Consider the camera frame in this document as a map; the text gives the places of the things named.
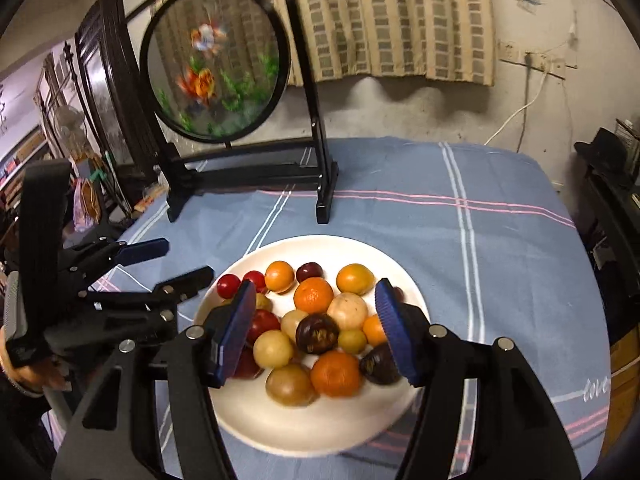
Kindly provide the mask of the operator hand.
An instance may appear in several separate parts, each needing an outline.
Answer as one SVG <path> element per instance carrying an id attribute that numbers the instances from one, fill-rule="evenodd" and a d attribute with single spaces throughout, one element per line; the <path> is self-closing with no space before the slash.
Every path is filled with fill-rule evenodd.
<path id="1" fill-rule="evenodd" d="M 50 358 L 35 364 L 15 367 L 6 351 L 4 327 L 1 327 L 0 344 L 2 370 L 17 385 L 33 393 L 43 393 L 45 388 L 60 391 L 66 388 L 65 377 Z"/>

